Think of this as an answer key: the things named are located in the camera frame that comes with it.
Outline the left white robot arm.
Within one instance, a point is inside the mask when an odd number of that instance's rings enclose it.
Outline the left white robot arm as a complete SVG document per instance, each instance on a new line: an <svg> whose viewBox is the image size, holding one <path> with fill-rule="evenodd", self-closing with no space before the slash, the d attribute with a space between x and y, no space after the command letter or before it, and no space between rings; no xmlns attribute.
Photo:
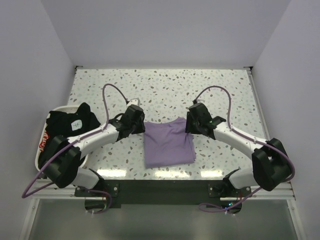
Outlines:
<svg viewBox="0 0 320 240"><path fill-rule="evenodd" d="M84 169L81 160L97 148L144 133L144 119L143 109L131 104L120 119L113 118L104 126L69 138L56 136L41 158L41 171L60 189L68 185L94 189L103 178Z"/></svg>

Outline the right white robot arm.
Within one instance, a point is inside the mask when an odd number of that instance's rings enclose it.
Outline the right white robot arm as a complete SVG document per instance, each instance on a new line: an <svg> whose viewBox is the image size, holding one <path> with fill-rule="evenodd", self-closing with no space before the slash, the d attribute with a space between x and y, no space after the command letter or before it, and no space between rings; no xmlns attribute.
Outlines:
<svg viewBox="0 0 320 240"><path fill-rule="evenodd" d="M226 119L212 117L203 103L188 108L185 131L225 143L250 159L251 167L236 169L225 177L235 189L259 186L270 192L295 175L293 163L280 140L266 140L232 127Z"/></svg>

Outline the purple t-shirt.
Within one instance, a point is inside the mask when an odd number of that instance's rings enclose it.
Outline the purple t-shirt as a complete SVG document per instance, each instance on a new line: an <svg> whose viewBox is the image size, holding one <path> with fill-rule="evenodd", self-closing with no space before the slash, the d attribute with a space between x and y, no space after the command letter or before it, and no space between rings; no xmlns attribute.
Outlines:
<svg viewBox="0 0 320 240"><path fill-rule="evenodd" d="M144 124L144 165L147 169L195 162L193 135L185 132L186 123L185 118L178 117L171 122Z"/></svg>

